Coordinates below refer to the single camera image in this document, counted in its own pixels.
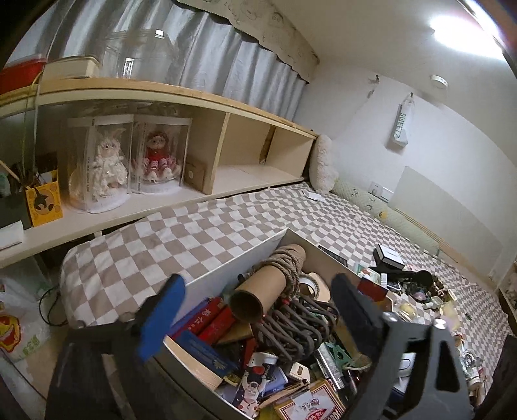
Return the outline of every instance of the round white base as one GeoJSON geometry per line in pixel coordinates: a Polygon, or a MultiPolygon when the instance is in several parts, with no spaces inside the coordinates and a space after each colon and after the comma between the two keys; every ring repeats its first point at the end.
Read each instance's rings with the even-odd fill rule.
{"type": "Polygon", "coordinates": [[[171,179],[167,182],[149,182],[144,181],[140,184],[140,191],[136,189],[136,185],[131,187],[131,191],[139,192],[141,194],[170,194],[178,189],[179,179],[171,179]]]}
{"type": "Polygon", "coordinates": [[[87,203],[70,195],[70,204],[79,213],[103,213],[123,205],[129,200],[130,194],[125,188],[111,188],[113,195],[100,198],[99,201],[87,203]]]}

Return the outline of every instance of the bed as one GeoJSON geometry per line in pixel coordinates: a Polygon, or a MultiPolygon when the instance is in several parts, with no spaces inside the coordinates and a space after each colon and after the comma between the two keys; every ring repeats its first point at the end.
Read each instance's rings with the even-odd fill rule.
{"type": "MultiPolygon", "coordinates": [[[[458,296],[460,332],[484,359],[486,387],[492,383],[506,335],[507,315],[497,298],[469,283],[454,268],[422,252],[392,228],[334,194],[326,203],[307,198],[306,183],[166,208],[108,235],[72,248],[60,274],[65,311],[71,325],[115,321],[135,312],[172,273],[191,282],[240,255],[266,238],[291,228],[349,260],[373,263],[372,251],[382,243],[399,251],[406,263],[442,278],[458,296]]],[[[431,322],[410,297],[419,315],[431,322]]]]}

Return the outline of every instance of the wooden stick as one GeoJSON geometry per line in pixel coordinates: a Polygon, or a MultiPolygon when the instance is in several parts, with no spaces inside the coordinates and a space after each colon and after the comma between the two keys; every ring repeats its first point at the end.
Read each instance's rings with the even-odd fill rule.
{"type": "Polygon", "coordinates": [[[0,165],[2,165],[7,172],[9,172],[9,175],[11,175],[14,179],[16,179],[16,181],[18,181],[20,184],[22,183],[20,181],[20,179],[18,178],[18,176],[12,171],[10,170],[10,168],[0,159],[0,165]]]}

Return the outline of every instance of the yellow box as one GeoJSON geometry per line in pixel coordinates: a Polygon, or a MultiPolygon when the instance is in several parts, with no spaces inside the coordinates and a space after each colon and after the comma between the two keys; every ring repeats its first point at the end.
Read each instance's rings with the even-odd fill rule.
{"type": "Polygon", "coordinates": [[[51,171],[51,173],[52,182],[25,190],[33,226],[40,226],[63,217],[57,169],[51,171]]]}

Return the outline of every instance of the white fluffy plush toy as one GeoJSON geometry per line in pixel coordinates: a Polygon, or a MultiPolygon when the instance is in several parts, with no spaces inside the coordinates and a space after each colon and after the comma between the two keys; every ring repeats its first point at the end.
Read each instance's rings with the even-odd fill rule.
{"type": "Polygon", "coordinates": [[[124,157],[120,155],[118,140],[125,130],[117,128],[104,136],[98,134],[97,154],[92,164],[92,192],[96,201],[115,194],[118,186],[127,182],[128,171],[123,164],[124,157]]]}

